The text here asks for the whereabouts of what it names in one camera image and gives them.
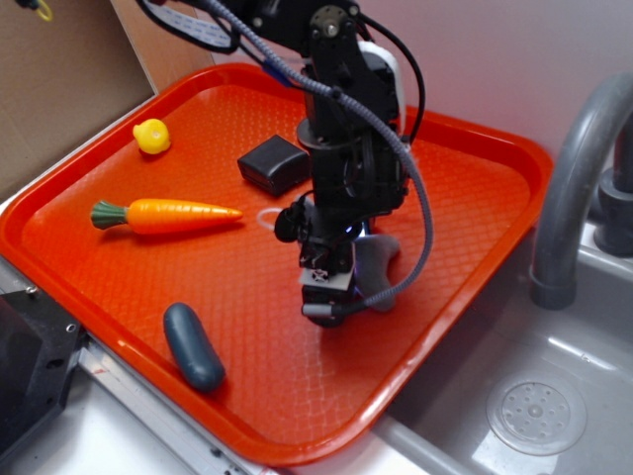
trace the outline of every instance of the gray cable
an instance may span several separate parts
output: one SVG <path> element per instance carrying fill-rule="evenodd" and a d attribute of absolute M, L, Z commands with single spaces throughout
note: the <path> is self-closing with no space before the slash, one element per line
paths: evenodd
<path fill-rule="evenodd" d="M 415 161 L 410 155 L 407 146 L 401 141 L 400 137 L 394 131 L 392 131 L 387 124 L 385 124 L 378 116 L 376 116 L 372 111 L 370 111 L 363 104 L 355 100 L 354 98 L 344 94 L 338 89 L 334 89 L 333 87 L 322 84 L 318 81 L 314 81 L 299 72 L 295 71 L 292 67 L 290 67 L 286 62 L 279 57 L 275 51 L 273 51 L 268 45 L 266 45 L 261 38 L 257 36 L 250 28 L 248 28 L 239 18 L 235 16 L 235 14 L 225 7 L 218 0 L 205 0 L 202 2 L 205 7 L 211 10 L 214 14 L 219 17 L 225 18 L 231 25 L 238 30 L 245 38 L 247 38 L 262 54 L 266 56 L 266 58 L 282 73 L 284 73 L 287 77 L 295 80 L 297 83 L 301 84 L 304 89 L 317 94 L 319 96 L 323 96 L 329 99 L 333 99 L 338 104 L 346 108 L 348 111 L 353 112 L 358 115 L 362 119 L 364 119 L 370 126 L 372 126 L 376 132 L 378 132 L 385 141 L 389 144 L 392 150 L 398 156 L 401 164 L 407 171 L 411 181 L 413 182 L 413 186 L 415 187 L 415 191 L 417 192 L 417 199 L 421 208 L 422 218 L 424 221 L 424 230 L 425 230 L 425 240 L 424 246 L 422 248 L 422 252 L 420 253 L 419 259 L 417 263 L 411 270 L 411 272 L 405 277 L 401 282 L 390 287 L 389 289 L 383 290 L 376 295 L 368 297 L 363 300 L 363 303 L 367 307 L 371 307 L 372 305 L 380 302 L 383 299 L 394 297 L 396 294 L 401 293 L 409 287 L 417 278 L 417 276 L 422 271 L 426 260 L 431 252 L 431 248 L 433 246 L 433 223 L 431 220 L 431 210 L 430 205 L 428 203 L 428 197 L 426 195 L 426 189 L 424 187 L 424 182 L 422 177 L 415 165 Z"/>

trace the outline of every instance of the gray sink basin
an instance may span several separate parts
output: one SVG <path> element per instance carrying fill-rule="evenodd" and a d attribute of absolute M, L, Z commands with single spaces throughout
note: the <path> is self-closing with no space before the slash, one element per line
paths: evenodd
<path fill-rule="evenodd" d="M 545 311 L 528 297 L 532 245 L 507 260 L 388 414 L 447 455 L 446 473 L 630 475 L 633 265 L 583 247 L 577 301 Z"/>

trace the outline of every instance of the cable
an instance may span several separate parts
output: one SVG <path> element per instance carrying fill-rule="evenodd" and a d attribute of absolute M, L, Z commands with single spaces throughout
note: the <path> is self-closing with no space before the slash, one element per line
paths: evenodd
<path fill-rule="evenodd" d="M 227 20 L 238 32 L 240 32 L 246 39 L 248 39 L 256 49 L 264 54 L 268 60 L 274 64 L 274 66 L 282 73 L 286 74 L 290 79 L 293 79 L 297 83 L 301 84 L 306 90 L 317 94 L 322 97 L 327 97 L 335 100 L 338 104 L 342 105 L 345 109 L 353 112 L 362 119 L 364 119 L 370 126 L 372 126 L 378 134 L 380 134 L 391 149 L 398 156 L 401 164 L 408 173 L 413 186 L 417 192 L 417 199 L 422 212 L 422 218 L 425 227 L 425 240 L 422 247 L 420 256 L 411 270 L 411 272 L 398 284 L 383 290 L 371 297 L 365 298 L 362 301 L 353 304 L 341 304 L 330 306 L 330 314 L 333 316 L 346 316 L 351 313 L 355 313 L 367 307 L 380 302 L 384 299 L 394 297 L 395 295 L 403 292 L 409 287 L 422 271 L 424 264 L 428 260 L 428 256 L 433 246 L 433 223 L 431 219 L 430 204 L 426 195 L 424 182 L 422 180 L 413 157 L 409 153 L 409 149 L 404 145 L 401 139 L 392 131 L 392 129 L 385 124 L 379 117 L 371 112 L 366 106 L 359 103 L 352 97 L 346 95 L 338 88 L 333 88 L 322 84 L 318 81 L 305 77 L 299 72 L 295 71 L 292 67 L 284 62 L 268 45 L 266 45 L 262 39 L 260 39 L 253 31 L 250 30 L 241 20 L 239 20 L 235 14 L 225 7 L 218 0 L 201 0 L 200 5 L 202 8 L 210 11 L 210 13 L 217 14 L 218 16 Z"/>
<path fill-rule="evenodd" d="M 179 12 L 175 12 L 174 10 L 167 7 L 159 7 L 158 5 L 153 5 L 152 3 L 149 3 L 148 0 L 136 0 L 136 2 L 138 3 L 143 13 L 147 17 L 149 17 L 149 19 L 152 22 L 154 22 L 163 30 L 166 30 L 167 32 L 171 33 L 172 35 L 175 35 L 176 37 L 182 40 L 185 40 L 186 42 L 192 43 L 200 48 L 204 48 L 212 52 L 219 52 L 222 54 L 231 54 L 232 52 L 235 52 L 238 48 L 238 44 L 237 44 L 238 37 L 233 33 L 228 35 L 229 41 L 228 41 L 228 46 L 226 47 L 220 46 L 220 44 L 208 43 L 207 41 L 203 41 L 203 39 L 201 38 L 196 38 L 195 36 L 190 35 L 189 33 L 187 33 L 186 30 L 181 29 L 176 24 L 169 23 L 168 19 L 165 20 L 164 18 L 159 18 L 158 15 L 156 15 L 156 13 L 154 12 L 166 12 L 168 14 L 179 16 L 179 17 L 187 17 L 186 15 L 183 15 Z M 209 26 L 211 25 L 211 23 L 208 23 L 208 22 L 199 21 L 198 23 L 200 25 L 209 25 Z"/>
<path fill-rule="evenodd" d="M 390 42 L 392 42 L 396 47 L 401 51 L 401 53 L 407 59 L 411 69 L 413 70 L 413 74 L 415 75 L 415 81 L 417 82 L 417 114 L 415 116 L 415 121 L 413 122 L 413 127 L 411 128 L 411 133 L 409 135 L 409 141 L 413 144 L 415 137 L 417 136 L 417 132 L 419 131 L 419 127 L 422 123 L 422 117 L 424 115 L 424 109 L 426 107 L 426 88 L 424 87 L 424 77 L 422 76 L 422 71 L 415 60 L 415 57 L 408 49 L 407 45 L 403 43 L 403 41 L 398 38 L 392 31 L 378 23 L 376 20 L 371 19 L 367 15 L 362 13 L 358 14 L 361 22 L 369 25 L 378 33 L 382 34 L 387 38 Z"/>
<path fill-rule="evenodd" d="M 356 22 L 356 33 L 358 33 L 358 35 L 360 35 L 360 38 L 362 38 L 366 42 L 372 42 L 374 40 L 372 38 L 371 32 L 367 29 L 367 25 L 365 25 L 363 22 Z"/>
<path fill-rule="evenodd" d="M 218 15 L 214 15 L 212 13 L 210 13 L 210 15 L 211 15 L 211 18 L 214 19 L 216 24 L 222 29 L 222 31 L 225 32 L 227 36 L 232 37 L 233 32 L 230 31 L 225 26 L 224 23 L 222 23 L 220 18 L 218 18 Z M 261 67 L 264 67 L 264 61 L 260 59 L 259 57 L 257 57 L 257 55 L 253 51 L 251 51 L 249 47 L 247 47 L 240 39 L 235 39 L 235 41 L 237 42 L 237 47 L 240 48 L 248 57 L 250 57 L 253 61 L 259 64 Z"/>

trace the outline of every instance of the toy carrot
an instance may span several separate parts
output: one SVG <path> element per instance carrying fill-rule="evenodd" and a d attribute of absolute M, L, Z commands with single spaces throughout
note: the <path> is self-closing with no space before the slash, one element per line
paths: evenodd
<path fill-rule="evenodd" d="M 239 210 L 182 200 L 140 199 L 129 207 L 106 201 L 92 209 L 92 224 L 100 230 L 128 224 L 141 235 L 192 231 L 239 220 Z"/>

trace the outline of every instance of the orange tray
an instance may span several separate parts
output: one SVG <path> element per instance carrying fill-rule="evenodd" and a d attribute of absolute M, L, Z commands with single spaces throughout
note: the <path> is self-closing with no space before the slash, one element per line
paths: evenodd
<path fill-rule="evenodd" d="M 0 219 L 0 253 L 200 424 L 244 457 L 311 462 L 366 431 L 533 225 L 551 171 L 532 142 L 428 113 L 413 153 L 436 241 L 422 275 L 388 314 L 366 311 L 325 330 L 301 315 L 299 250 L 257 214 L 272 198 L 236 160 L 274 134 L 296 143 L 301 93 L 256 68 L 225 65 L 175 84 L 19 196 Z M 160 118 L 171 149 L 143 156 L 135 124 Z M 172 236 L 92 227 L 99 200 L 145 197 L 235 207 L 241 224 Z M 401 241 L 393 281 L 424 232 L 409 197 L 379 231 Z M 173 302 L 189 304 L 226 367 L 204 395 L 179 374 L 163 334 Z"/>

